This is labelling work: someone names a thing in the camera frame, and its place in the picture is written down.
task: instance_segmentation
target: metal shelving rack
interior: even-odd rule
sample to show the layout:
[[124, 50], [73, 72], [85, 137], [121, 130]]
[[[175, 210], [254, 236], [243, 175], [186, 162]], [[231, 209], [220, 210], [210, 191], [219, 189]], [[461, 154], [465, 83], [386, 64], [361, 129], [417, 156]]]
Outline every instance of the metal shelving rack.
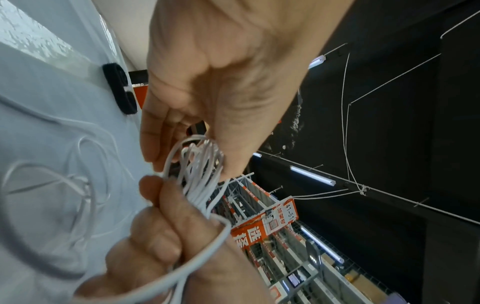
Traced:
[[[216, 212], [229, 218], [235, 226], [279, 203], [248, 176], [242, 176], [230, 182]], [[319, 250], [320, 268], [313, 267], [309, 260], [307, 242]], [[382, 304], [393, 293], [301, 221], [293, 222], [260, 243], [243, 249], [270, 291], [281, 288], [288, 294], [277, 303]], [[298, 269], [303, 272], [306, 269], [309, 277], [292, 291], [287, 291], [292, 285], [286, 284], [285, 279]], [[360, 281], [363, 288], [368, 286], [363, 292], [359, 290], [362, 286], [357, 288]]]

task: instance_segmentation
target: white paint patch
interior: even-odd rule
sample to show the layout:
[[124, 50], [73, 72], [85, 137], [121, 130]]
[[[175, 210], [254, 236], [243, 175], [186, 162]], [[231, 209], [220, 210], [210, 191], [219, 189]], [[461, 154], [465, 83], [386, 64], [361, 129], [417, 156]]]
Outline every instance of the white paint patch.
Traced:
[[296, 107], [296, 113], [295, 113], [295, 118], [293, 120], [293, 124], [290, 126], [292, 130], [295, 132], [299, 132], [299, 122], [300, 122], [300, 111], [302, 110], [302, 106], [298, 105]]

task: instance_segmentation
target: white plastic sheet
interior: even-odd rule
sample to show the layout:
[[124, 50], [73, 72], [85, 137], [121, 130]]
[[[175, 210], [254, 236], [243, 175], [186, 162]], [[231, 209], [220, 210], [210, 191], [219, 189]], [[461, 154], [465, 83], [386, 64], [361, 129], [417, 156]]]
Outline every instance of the white plastic sheet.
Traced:
[[[152, 169], [139, 146], [141, 111], [126, 116], [119, 110], [101, 70], [103, 64], [112, 62], [127, 70], [113, 33], [90, 0], [0, 0], [0, 96], [51, 116], [104, 128], [113, 135], [119, 157], [131, 173], [110, 155], [105, 171], [99, 148], [82, 145], [81, 157], [93, 173], [100, 200], [107, 199], [107, 181], [111, 185], [85, 252], [85, 277], [64, 281], [38, 274], [0, 244], [2, 304], [66, 302], [83, 279], [104, 271], [105, 254], [128, 236], [133, 216], [146, 206], [138, 181]], [[85, 134], [80, 128], [49, 124], [0, 102], [0, 174], [13, 162], [27, 160], [64, 175], [84, 175], [72, 150]], [[8, 187], [12, 190], [49, 179], [34, 170], [21, 170]], [[68, 249], [69, 228], [80, 199], [64, 185], [54, 184], [9, 195], [8, 214], [33, 249], [75, 258]]]

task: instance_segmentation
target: hand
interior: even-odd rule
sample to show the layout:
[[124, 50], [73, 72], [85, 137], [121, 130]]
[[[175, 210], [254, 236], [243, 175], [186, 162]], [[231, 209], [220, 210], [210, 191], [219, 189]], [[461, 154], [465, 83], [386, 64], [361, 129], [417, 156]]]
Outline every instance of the hand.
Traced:
[[[118, 295], [156, 280], [177, 261], [194, 257], [223, 229], [190, 205], [175, 182], [146, 176], [140, 181], [140, 192], [154, 207], [135, 217], [130, 237], [108, 252], [107, 273], [83, 283], [77, 296]], [[161, 304], [167, 295], [164, 292], [148, 303]], [[273, 303], [260, 275], [231, 237], [190, 275], [183, 300], [195, 304]]]
[[311, 60], [353, 0], [159, 0], [150, 24], [140, 145], [162, 171], [186, 129], [205, 120], [242, 173], [286, 111]]

